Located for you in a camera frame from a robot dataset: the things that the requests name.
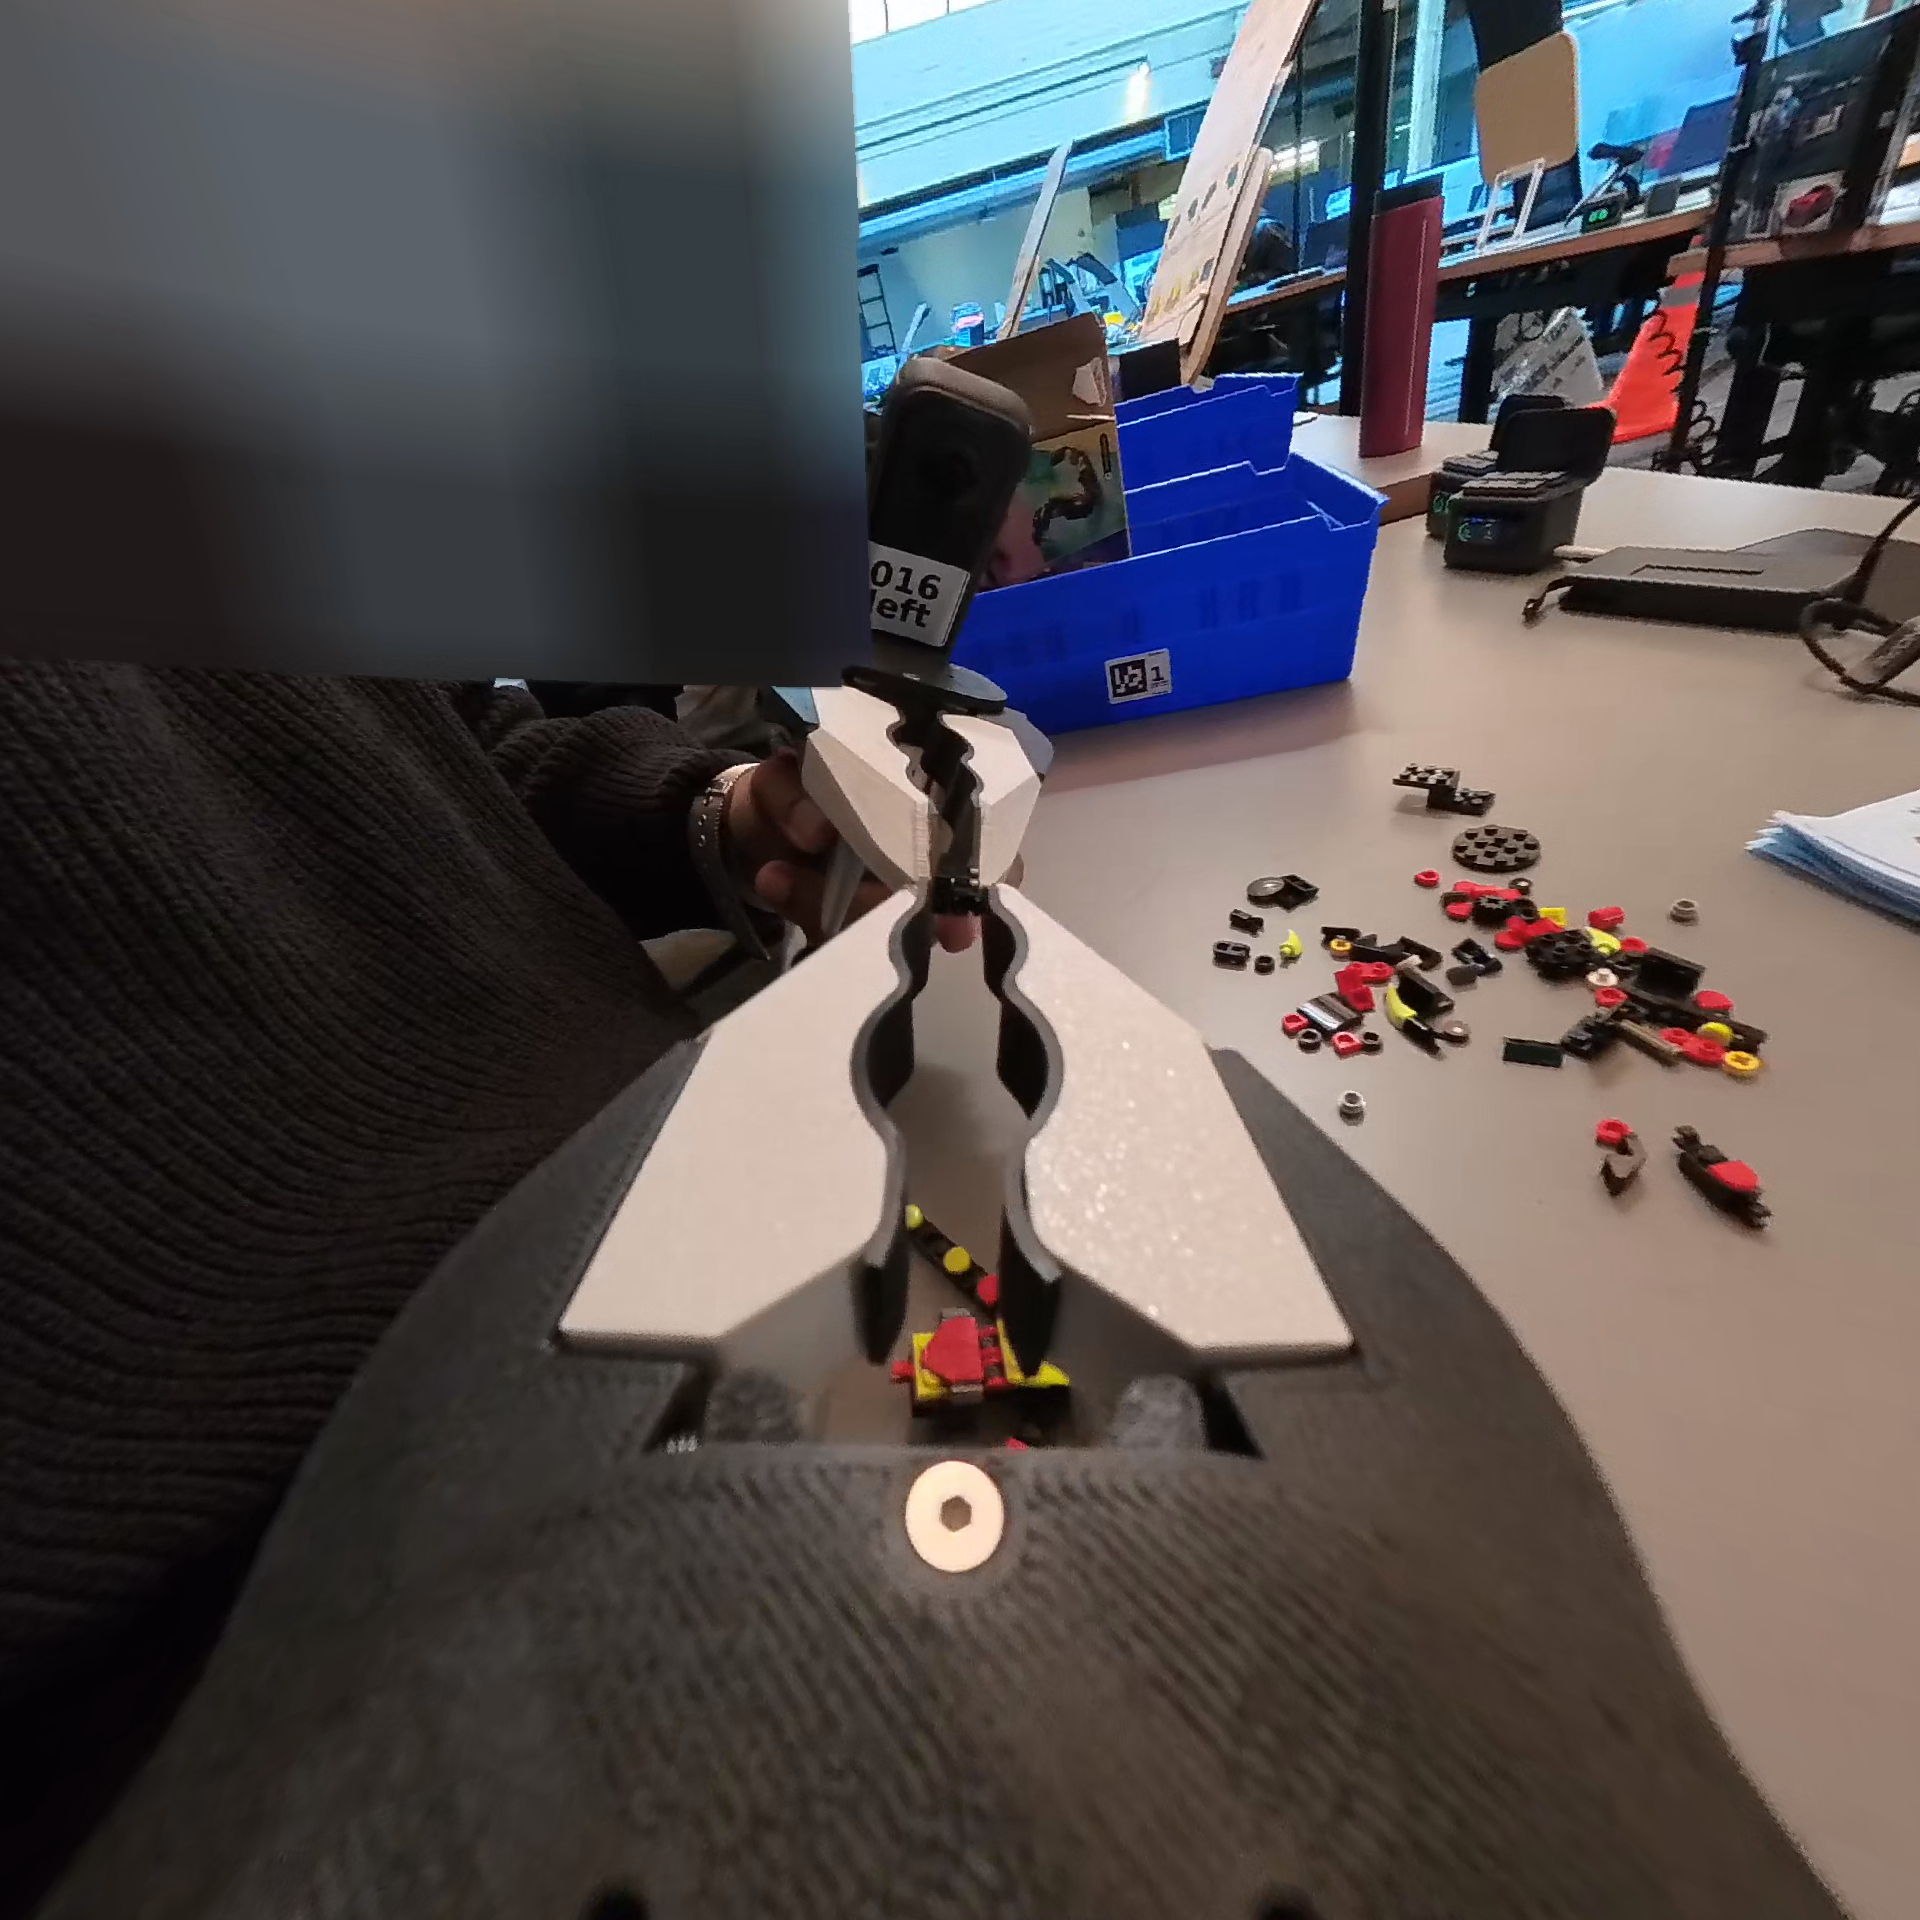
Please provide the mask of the metal wristwatch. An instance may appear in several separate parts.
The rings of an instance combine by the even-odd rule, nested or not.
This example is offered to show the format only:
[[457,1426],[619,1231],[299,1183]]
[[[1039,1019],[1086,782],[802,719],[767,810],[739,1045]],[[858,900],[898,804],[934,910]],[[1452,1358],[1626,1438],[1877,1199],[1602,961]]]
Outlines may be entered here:
[[757,891],[731,865],[731,792],[757,774],[751,762],[721,766],[688,804],[688,861],[696,884],[705,885],[715,926],[731,931],[731,940],[751,961],[772,961],[772,939],[781,931],[772,906],[757,900]]

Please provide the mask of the black printed box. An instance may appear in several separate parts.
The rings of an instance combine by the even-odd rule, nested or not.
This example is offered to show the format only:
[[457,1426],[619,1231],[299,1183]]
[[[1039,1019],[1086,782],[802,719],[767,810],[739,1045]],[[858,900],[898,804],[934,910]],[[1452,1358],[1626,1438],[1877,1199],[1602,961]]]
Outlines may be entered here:
[[1909,91],[1917,32],[1891,17],[1766,62],[1733,242],[1856,226]]

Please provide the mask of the black yellow lego spider model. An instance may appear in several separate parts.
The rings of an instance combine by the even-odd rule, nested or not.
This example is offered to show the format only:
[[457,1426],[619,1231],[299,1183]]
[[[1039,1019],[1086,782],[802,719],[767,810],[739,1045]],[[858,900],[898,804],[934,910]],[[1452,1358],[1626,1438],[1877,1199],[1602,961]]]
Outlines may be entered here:
[[1004,1416],[1001,1444],[1034,1451],[1072,1410],[1072,1377],[1053,1361],[1020,1365],[1001,1317],[1001,1272],[946,1234],[915,1202],[904,1207],[911,1254],[934,1265],[959,1303],[908,1335],[891,1361],[891,1384],[908,1396],[922,1428],[979,1428],[981,1416]]

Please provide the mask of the tall cardboard sheet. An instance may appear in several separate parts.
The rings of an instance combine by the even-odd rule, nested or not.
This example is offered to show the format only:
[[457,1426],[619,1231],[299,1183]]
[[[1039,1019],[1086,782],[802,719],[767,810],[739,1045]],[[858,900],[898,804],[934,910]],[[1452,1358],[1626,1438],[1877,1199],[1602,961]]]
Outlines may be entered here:
[[1203,380],[1268,195],[1274,157],[1262,144],[1293,70],[1309,0],[1251,0],[1195,138],[1165,251],[1147,291],[1138,344],[1176,344],[1180,383]]

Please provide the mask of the lego instruction booklet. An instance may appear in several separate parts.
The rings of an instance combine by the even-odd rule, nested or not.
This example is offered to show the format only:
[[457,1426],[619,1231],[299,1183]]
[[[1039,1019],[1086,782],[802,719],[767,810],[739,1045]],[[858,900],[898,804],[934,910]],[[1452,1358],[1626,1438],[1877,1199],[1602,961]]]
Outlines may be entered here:
[[1859,804],[1833,820],[1775,810],[1747,855],[1801,875],[1825,891],[1920,926],[1920,793]]

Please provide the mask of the black flat device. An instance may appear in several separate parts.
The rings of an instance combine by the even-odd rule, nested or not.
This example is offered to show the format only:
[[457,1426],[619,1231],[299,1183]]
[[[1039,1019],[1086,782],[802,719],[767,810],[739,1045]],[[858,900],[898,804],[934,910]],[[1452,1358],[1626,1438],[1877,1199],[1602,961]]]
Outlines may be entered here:
[[1869,533],[1845,529],[1800,529],[1733,549],[1612,546],[1570,566],[1560,610],[1800,634],[1812,607],[1841,602],[1869,546]]

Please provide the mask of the orange traffic cone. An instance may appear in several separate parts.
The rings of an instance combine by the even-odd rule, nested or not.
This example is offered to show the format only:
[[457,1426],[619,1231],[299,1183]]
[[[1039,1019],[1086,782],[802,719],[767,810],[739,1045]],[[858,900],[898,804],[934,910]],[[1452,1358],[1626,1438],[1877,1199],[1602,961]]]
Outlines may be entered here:
[[1612,449],[1665,440],[1679,417],[1679,383],[1697,321],[1700,275],[1665,287],[1603,395]]

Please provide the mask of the pile of loose lego pieces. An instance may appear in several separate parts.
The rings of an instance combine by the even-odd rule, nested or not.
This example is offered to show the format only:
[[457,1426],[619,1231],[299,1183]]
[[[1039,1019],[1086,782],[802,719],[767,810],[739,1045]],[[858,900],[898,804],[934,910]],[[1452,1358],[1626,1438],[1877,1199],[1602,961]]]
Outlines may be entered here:
[[1766,1071],[1766,1030],[1739,1022],[1725,992],[1707,986],[1707,967],[1630,939],[1621,906],[1545,906],[1525,861],[1496,861],[1482,880],[1421,871],[1412,885],[1434,896],[1452,927],[1446,945],[1356,926],[1319,926],[1305,940],[1286,915],[1316,902],[1316,885],[1281,875],[1246,884],[1209,961],[1224,973],[1293,980],[1303,1001],[1281,1008],[1275,1032],[1303,1054],[1368,1059],[1385,1032],[1427,1059],[1459,1050],[1475,1040],[1468,995],[1529,973],[1579,995],[1579,1011],[1549,1040],[1501,1040],[1501,1062],[1596,1062],[1626,1045],[1665,1066],[1689,1062],[1730,1082]]

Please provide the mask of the red black lego subassembly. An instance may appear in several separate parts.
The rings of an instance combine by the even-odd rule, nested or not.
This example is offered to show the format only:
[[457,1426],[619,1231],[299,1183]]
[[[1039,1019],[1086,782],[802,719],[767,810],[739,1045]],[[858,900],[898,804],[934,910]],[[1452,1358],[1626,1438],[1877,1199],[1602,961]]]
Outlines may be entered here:
[[1730,1162],[1720,1150],[1709,1141],[1700,1141],[1691,1126],[1672,1131],[1672,1150],[1679,1178],[1700,1195],[1720,1213],[1744,1222],[1747,1231],[1767,1226],[1767,1202],[1766,1187],[1751,1165]]

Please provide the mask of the maroon bottle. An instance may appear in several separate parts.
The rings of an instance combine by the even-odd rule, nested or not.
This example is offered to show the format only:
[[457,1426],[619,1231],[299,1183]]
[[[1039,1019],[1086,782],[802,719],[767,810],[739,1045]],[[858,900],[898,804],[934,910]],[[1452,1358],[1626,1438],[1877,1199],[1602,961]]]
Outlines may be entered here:
[[1390,459],[1424,438],[1439,226],[1446,181],[1436,171],[1377,195],[1365,251],[1361,459]]

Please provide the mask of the black battery charger case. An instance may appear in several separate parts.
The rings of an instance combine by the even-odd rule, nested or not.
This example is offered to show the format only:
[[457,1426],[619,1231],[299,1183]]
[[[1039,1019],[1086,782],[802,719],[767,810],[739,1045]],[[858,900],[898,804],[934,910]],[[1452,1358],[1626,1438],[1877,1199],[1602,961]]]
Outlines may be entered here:
[[1520,469],[1496,469],[1452,496],[1439,560],[1450,570],[1529,578],[1574,542],[1590,485],[1603,469],[1612,413],[1570,403],[1535,413],[1525,438],[1509,440]]
[[1520,469],[1517,456],[1509,456],[1509,440],[1529,435],[1529,427],[1520,427],[1525,417],[1567,413],[1567,408],[1570,408],[1570,398],[1563,398],[1563,395],[1504,395],[1496,408],[1496,422],[1490,422],[1487,449],[1452,456],[1427,479],[1427,515],[1424,515],[1427,542],[1446,542],[1452,496],[1468,485],[1487,479],[1496,469]]

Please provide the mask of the blue plastic bin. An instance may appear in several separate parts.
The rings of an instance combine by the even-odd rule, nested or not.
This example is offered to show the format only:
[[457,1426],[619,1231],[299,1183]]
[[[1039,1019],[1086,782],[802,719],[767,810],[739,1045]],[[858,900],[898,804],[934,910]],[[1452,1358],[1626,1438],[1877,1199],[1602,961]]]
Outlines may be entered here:
[[1383,496],[1293,447],[1293,373],[1117,403],[1131,554],[979,593],[954,664],[1042,733],[1347,680]]

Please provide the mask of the person's left forearm black sleeve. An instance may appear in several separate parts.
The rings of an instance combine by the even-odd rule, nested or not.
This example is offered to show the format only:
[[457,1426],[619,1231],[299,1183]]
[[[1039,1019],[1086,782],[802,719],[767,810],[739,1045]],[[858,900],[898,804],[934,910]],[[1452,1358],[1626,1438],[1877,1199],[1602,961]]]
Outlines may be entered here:
[[688,820],[744,756],[642,705],[545,713],[508,686],[461,686],[454,705],[570,880],[638,940],[726,926],[735,891],[705,884]]

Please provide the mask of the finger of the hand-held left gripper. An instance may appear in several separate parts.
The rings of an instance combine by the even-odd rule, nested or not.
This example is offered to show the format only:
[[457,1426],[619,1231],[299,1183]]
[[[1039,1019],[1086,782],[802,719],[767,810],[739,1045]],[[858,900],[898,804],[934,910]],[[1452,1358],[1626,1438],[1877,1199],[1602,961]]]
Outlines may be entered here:
[[891,704],[816,704],[802,740],[802,792],[887,891],[925,891],[938,855],[938,804],[925,792],[908,719]]
[[959,713],[975,778],[979,884],[1012,880],[1044,782],[1044,737],[1024,713]]

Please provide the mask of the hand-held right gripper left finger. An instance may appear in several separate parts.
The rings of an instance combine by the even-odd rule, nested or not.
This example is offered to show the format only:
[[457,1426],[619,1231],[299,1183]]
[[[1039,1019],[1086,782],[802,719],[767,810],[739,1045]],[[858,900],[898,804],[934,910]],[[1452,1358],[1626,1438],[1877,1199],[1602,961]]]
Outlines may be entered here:
[[562,1305],[570,1351],[887,1361],[908,1305],[922,896],[898,891],[696,1045]]

